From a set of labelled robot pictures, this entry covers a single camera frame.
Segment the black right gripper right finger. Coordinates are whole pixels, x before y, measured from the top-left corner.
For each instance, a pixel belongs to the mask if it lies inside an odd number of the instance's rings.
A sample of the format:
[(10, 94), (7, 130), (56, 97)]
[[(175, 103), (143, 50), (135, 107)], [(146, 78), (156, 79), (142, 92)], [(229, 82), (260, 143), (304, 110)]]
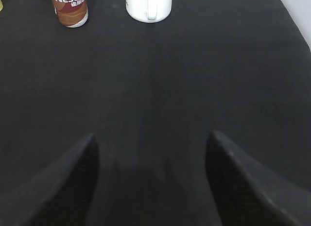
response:
[(221, 132), (209, 134), (205, 169), (222, 225), (311, 224), (311, 193), (253, 159)]

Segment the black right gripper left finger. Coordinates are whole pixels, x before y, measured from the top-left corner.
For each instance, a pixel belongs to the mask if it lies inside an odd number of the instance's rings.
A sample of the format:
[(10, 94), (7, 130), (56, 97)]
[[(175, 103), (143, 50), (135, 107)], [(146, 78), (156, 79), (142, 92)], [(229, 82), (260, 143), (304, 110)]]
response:
[(99, 146), (83, 137), (28, 182), (0, 197), (2, 226), (84, 226), (99, 176)]

